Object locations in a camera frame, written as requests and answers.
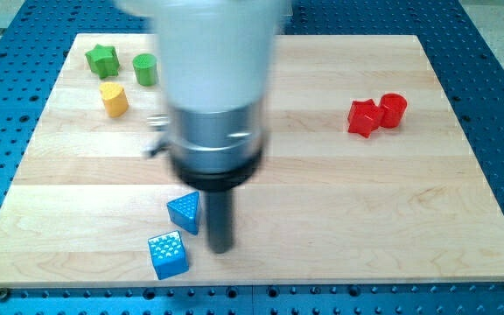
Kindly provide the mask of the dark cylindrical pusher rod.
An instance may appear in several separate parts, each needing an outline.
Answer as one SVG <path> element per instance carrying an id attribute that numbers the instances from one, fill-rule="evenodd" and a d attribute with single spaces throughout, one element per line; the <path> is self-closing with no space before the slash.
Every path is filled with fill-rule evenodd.
<path id="1" fill-rule="evenodd" d="M 207 244 L 214 253 L 223 254 L 234 245 L 233 191 L 207 192 L 205 205 Z"/>

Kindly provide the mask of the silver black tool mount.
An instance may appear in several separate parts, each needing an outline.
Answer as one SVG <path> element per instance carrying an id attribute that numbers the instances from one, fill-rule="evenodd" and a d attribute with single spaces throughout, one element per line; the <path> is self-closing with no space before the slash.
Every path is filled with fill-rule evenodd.
<path id="1" fill-rule="evenodd" d="M 247 181 L 263 157 L 262 99 L 222 110 L 167 107 L 164 134 L 143 150 L 147 158 L 167 150 L 181 181 L 206 192 L 228 191 Z"/>

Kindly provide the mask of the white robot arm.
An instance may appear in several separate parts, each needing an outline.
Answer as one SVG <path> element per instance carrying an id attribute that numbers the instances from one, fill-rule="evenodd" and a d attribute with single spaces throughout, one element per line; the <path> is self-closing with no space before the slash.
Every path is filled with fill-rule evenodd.
<path id="1" fill-rule="evenodd" d="M 145 154 L 169 153 L 172 169 L 204 193 L 211 251 L 235 242 L 233 190 L 259 167 L 273 44 L 285 1 L 118 1 L 156 33 L 167 122 Z"/>

